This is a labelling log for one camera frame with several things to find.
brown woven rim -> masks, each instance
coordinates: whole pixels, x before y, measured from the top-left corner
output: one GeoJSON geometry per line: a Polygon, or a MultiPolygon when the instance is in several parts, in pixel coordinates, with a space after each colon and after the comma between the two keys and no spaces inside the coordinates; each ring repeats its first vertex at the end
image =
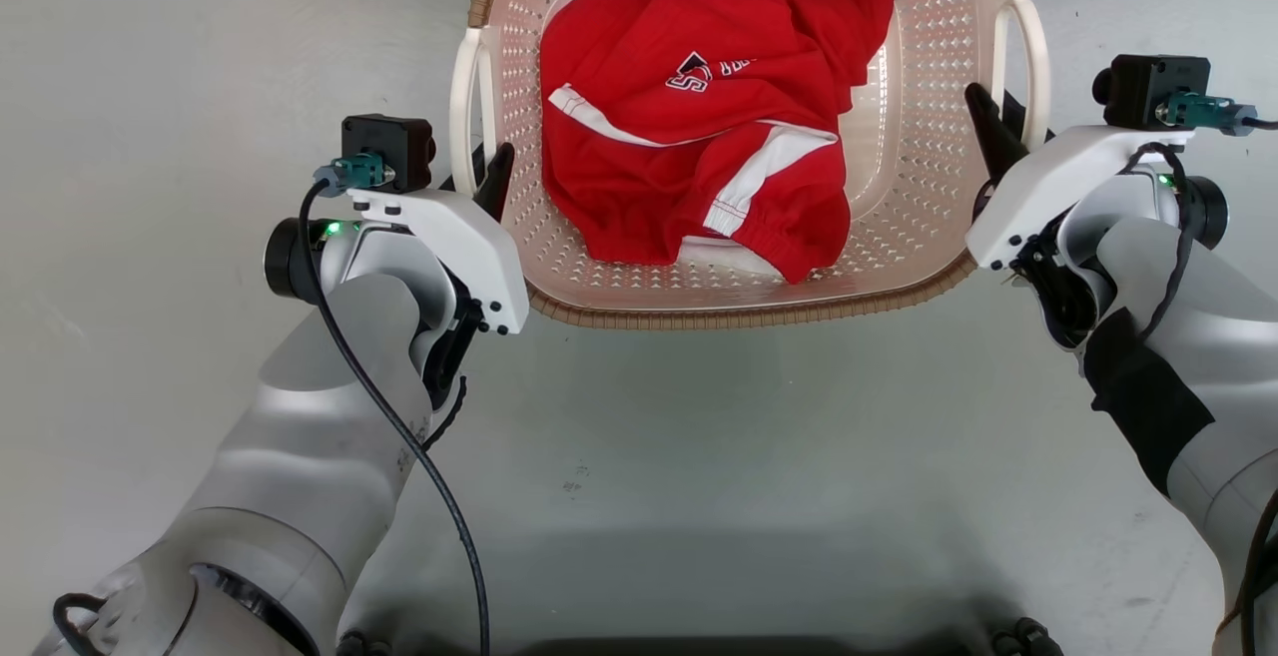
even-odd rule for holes
{"type": "MultiPolygon", "coordinates": [[[[470,0],[470,27],[487,27],[491,12],[492,0],[470,0]]],[[[840,320],[914,307],[953,289],[975,269],[976,263],[964,251],[946,269],[912,286],[833,302],[763,309],[732,309],[722,312],[616,312],[584,309],[565,304],[547,295],[547,293],[541,292],[534,284],[528,285],[528,297],[533,308],[547,315],[548,318],[592,329],[621,329],[631,331],[745,329],[840,320]]]]}

basket handle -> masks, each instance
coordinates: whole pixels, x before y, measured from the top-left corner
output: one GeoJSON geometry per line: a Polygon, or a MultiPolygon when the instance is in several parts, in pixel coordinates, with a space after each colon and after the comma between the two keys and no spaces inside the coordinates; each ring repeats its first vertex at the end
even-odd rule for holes
{"type": "Polygon", "coordinates": [[[1007,20],[1016,15],[1025,37],[1025,56],[1029,61],[1030,92],[1025,100],[1025,130],[1021,143],[1030,152],[1043,146],[1052,115],[1052,64],[1047,54],[1047,35],[1031,0],[1002,0],[994,22],[994,69],[988,86],[996,104],[1003,104],[1007,82],[1007,20]]]}
{"type": "Polygon", "coordinates": [[[474,197],[475,168],[470,146],[472,105],[474,102],[475,74],[479,77],[479,119],[483,123],[484,164],[497,156],[496,101],[492,91],[492,55],[484,41],[484,29],[466,29],[458,47],[458,63],[452,69],[452,96],[449,104],[449,152],[452,160],[452,184],[458,193],[474,197]]]}

red jacket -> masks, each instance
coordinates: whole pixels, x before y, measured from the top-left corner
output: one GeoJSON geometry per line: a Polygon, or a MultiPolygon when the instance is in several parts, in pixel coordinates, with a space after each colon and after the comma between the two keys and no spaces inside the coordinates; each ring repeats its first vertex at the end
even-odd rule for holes
{"type": "Polygon", "coordinates": [[[543,174],[602,261],[731,238],[791,283],[851,216],[838,115],[893,0],[574,0],[542,40],[543,174]]]}

pink plastic basket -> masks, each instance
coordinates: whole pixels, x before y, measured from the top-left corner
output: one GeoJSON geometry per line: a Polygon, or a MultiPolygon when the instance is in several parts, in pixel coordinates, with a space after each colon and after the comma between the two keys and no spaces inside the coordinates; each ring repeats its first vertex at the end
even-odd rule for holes
{"type": "Polygon", "coordinates": [[[987,173],[964,101],[967,83],[1002,95],[1007,20],[1025,36],[1026,144],[1049,110],[1047,46],[1030,0],[896,0],[870,82],[840,120],[855,224],[838,262],[804,284],[711,263],[668,267],[592,260],[541,184],[542,32],[570,0],[473,0],[458,55],[450,147],[458,189],[474,191],[470,124],[479,82],[484,148],[510,142],[515,173],[504,219],[530,301],[569,324],[603,329],[727,329],[829,320],[909,307],[973,270],[964,248],[987,173]]]}

